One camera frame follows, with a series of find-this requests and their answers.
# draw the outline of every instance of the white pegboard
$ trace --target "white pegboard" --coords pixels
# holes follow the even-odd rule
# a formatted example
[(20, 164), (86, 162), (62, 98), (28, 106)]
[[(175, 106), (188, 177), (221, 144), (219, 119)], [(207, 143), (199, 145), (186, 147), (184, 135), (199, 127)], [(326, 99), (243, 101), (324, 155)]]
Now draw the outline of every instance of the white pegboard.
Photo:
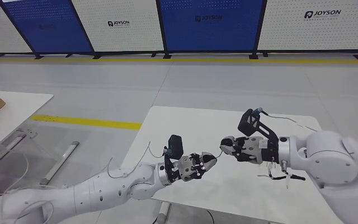
[(358, 1), (268, 0), (258, 49), (358, 49)]
[(0, 8), (0, 53), (27, 52), (32, 51)]
[(95, 51), (163, 50), (155, 0), (72, 2)]

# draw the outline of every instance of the white tabletop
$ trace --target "white tabletop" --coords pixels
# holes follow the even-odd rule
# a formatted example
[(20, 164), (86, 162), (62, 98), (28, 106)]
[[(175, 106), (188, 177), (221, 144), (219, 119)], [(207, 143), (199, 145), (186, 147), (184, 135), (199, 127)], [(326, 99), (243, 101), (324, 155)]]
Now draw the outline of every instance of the white tabletop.
[[(243, 112), (237, 111), (154, 106), (131, 145), (122, 167), (135, 166), (149, 141), (153, 153), (161, 155), (171, 134), (182, 137), (184, 155), (206, 151), (217, 156), (220, 154), (222, 138), (243, 136), (237, 129), (242, 114)], [(321, 129), (315, 118), (285, 116), (314, 129)], [(306, 136), (312, 132), (288, 120), (264, 115), (261, 116), (261, 122), (278, 136)], [(163, 159), (154, 158), (147, 152), (142, 161), (157, 163)], [(237, 162), (233, 156), (222, 154), (216, 165), (201, 180), (187, 183), (177, 181), (156, 192), (153, 198), (278, 223), (341, 224), (307, 174), (303, 171), (292, 173), (305, 176), (307, 180), (290, 180), (287, 189), (285, 180), (257, 176), (267, 174), (265, 162), (258, 166)], [(272, 174), (282, 176), (278, 165)]]
[(54, 95), (2, 92), (0, 98), (6, 105), (0, 109), (0, 143), (44, 106)]

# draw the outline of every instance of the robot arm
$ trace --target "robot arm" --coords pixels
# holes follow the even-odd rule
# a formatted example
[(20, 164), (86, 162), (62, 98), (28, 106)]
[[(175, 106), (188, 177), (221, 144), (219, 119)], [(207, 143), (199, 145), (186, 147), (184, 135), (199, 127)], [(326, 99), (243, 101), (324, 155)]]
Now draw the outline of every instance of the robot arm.
[(142, 163), (128, 174), (121, 169), (110, 171), (111, 176), (120, 178), (112, 178), (103, 172), (65, 189), (10, 192), (0, 198), (3, 201), (2, 223), (42, 224), (47, 219), (47, 223), (58, 223), (82, 213), (119, 206), (130, 198), (149, 199), (177, 180), (201, 179), (216, 164), (216, 158), (206, 152), (182, 156), (180, 136), (171, 136), (163, 155), (164, 162), (154, 165)]
[[(271, 179), (305, 180), (288, 174), (287, 168), (304, 170), (328, 205), (345, 224), (358, 222), (358, 143), (335, 132), (319, 131), (305, 138), (277, 137), (260, 122), (261, 108), (249, 109), (241, 118), (238, 129), (247, 137), (226, 137), (220, 148), (238, 161), (280, 164), (283, 177)], [(249, 137), (256, 131), (262, 137)]]

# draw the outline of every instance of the black cable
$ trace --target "black cable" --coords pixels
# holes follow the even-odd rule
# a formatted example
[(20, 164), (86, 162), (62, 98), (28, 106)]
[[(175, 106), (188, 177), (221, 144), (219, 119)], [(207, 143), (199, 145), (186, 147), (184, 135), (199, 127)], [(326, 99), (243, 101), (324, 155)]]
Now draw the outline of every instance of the black cable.
[(211, 219), (213, 220), (213, 224), (215, 224), (215, 221), (214, 221), (214, 218), (213, 218), (213, 216), (211, 215), (211, 213), (209, 212), (209, 210), (206, 210), (208, 213), (209, 213), (209, 215), (211, 216)]
[(155, 222), (157, 221), (158, 217), (156, 218), (156, 220), (154, 220), (154, 222), (152, 224), (155, 224)]

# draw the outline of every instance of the yellow stripe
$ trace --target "yellow stripe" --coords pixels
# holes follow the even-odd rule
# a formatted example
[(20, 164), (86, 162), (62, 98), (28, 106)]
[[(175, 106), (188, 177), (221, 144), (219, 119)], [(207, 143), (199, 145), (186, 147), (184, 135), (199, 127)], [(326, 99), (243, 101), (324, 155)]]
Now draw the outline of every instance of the yellow stripe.
[(66, 118), (63, 116), (50, 116), (44, 114), (37, 114), (31, 117), (31, 120), (38, 120), (41, 122), (56, 122), (64, 124), (79, 124), (79, 125), (89, 125), (105, 128), (120, 128), (120, 129), (129, 129), (129, 130), (139, 130), (142, 124), (140, 123), (131, 123), (131, 122), (115, 122), (110, 120), (95, 120), (95, 119), (86, 119), (86, 118)]
[(250, 59), (213, 59), (213, 58), (172, 58), (172, 59), (161, 59), (161, 58), (100, 58), (100, 59), (84, 59), (84, 58), (64, 58), (64, 59), (54, 59), (54, 58), (42, 58), (40, 60), (34, 59), (25, 59), (25, 58), (1, 58), (0, 62), (33, 62), (33, 63), (42, 63), (42, 62), (65, 62), (65, 63), (74, 63), (74, 62), (91, 62), (91, 63), (101, 63), (101, 62), (189, 62), (189, 63), (294, 63), (294, 64), (358, 64), (356, 59), (259, 59), (259, 60), (250, 60)]

